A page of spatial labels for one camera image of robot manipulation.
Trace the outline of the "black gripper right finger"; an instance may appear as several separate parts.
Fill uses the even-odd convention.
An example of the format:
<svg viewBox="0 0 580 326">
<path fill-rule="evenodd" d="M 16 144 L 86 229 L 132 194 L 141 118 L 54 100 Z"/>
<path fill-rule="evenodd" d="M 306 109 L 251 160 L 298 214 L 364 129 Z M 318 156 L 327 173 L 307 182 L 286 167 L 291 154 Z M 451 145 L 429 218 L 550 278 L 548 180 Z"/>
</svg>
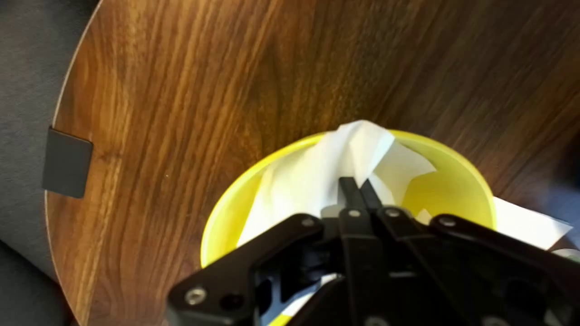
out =
<svg viewBox="0 0 580 326">
<path fill-rule="evenodd" d="M 580 326 L 580 265 L 358 189 L 358 319 L 385 326 Z"/>
</svg>

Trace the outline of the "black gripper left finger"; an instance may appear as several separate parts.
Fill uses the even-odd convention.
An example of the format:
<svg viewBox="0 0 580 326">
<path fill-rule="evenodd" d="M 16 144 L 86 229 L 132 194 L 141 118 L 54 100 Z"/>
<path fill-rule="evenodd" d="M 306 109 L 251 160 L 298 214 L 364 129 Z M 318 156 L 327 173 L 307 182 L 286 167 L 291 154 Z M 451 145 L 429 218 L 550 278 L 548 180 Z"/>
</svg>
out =
<svg viewBox="0 0 580 326">
<path fill-rule="evenodd" d="M 340 274 L 338 225 L 367 221 L 382 203 L 369 182 L 338 180 L 344 209 L 335 218 L 293 214 L 173 285 L 168 326 L 268 326 L 298 298 Z"/>
</svg>

